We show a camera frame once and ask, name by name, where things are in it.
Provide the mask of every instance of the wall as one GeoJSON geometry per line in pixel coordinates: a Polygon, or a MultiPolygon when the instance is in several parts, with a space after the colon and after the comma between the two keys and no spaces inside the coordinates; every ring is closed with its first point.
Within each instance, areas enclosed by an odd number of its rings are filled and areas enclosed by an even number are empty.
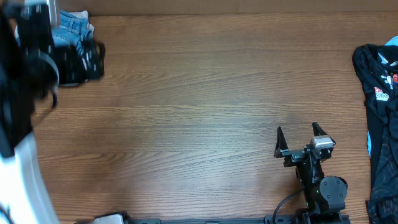
{"type": "Polygon", "coordinates": [[[66,11],[91,16],[261,12],[396,11],[396,0],[59,0],[66,11]]]}

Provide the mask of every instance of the blue fabric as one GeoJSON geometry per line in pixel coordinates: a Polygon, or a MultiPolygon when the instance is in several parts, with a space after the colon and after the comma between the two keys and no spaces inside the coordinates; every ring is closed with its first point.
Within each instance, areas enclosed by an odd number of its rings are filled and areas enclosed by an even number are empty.
{"type": "Polygon", "coordinates": [[[372,141],[371,141],[371,135],[369,134],[369,131],[368,131],[368,153],[369,153],[369,157],[371,157],[371,151],[372,151],[372,141]]]}
{"type": "Polygon", "coordinates": [[[386,46],[390,46],[390,45],[395,45],[398,46],[398,36],[393,37],[390,41],[388,41],[386,44],[386,46]]]}
{"type": "Polygon", "coordinates": [[[55,46],[73,44],[77,52],[83,55],[81,42],[93,38],[93,32],[87,29],[88,19],[77,18],[65,11],[60,11],[60,18],[60,27],[52,29],[55,46]]]}

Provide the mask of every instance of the white cloth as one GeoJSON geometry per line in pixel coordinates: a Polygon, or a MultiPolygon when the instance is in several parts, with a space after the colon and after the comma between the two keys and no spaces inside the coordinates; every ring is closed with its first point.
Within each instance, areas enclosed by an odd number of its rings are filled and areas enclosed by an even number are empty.
{"type": "MultiPolygon", "coordinates": [[[[77,18],[81,19],[88,19],[88,12],[87,11],[82,11],[82,12],[69,12],[70,14],[76,16],[77,18]]],[[[87,29],[91,30],[94,32],[94,26],[91,24],[87,25],[87,29]]]]}

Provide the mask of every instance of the silver metal part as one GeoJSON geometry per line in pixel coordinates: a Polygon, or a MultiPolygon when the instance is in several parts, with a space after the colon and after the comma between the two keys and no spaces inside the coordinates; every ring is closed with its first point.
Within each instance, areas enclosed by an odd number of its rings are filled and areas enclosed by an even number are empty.
{"type": "Polygon", "coordinates": [[[315,149],[328,149],[332,148],[335,143],[331,140],[329,136],[314,136],[311,139],[310,145],[315,149]]]}
{"type": "Polygon", "coordinates": [[[25,0],[25,5],[38,5],[46,4],[49,6],[50,12],[50,23],[52,27],[58,27],[60,25],[60,9],[58,7],[57,0],[25,0]]]}
{"type": "Polygon", "coordinates": [[[123,217],[121,215],[108,215],[101,218],[96,218],[93,224],[123,224],[123,217]]]}

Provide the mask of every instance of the black fabric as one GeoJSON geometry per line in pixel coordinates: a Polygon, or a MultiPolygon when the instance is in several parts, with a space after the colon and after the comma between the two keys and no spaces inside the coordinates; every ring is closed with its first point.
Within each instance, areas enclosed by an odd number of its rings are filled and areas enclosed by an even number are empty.
{"type": "Polygon", "coordinates": [[[398,223],[398,83],[394,82],[398,81],[398,47],[358,47],[353,65],[366,97],[372,147],[369,219],[371,223],[398,223]]]}

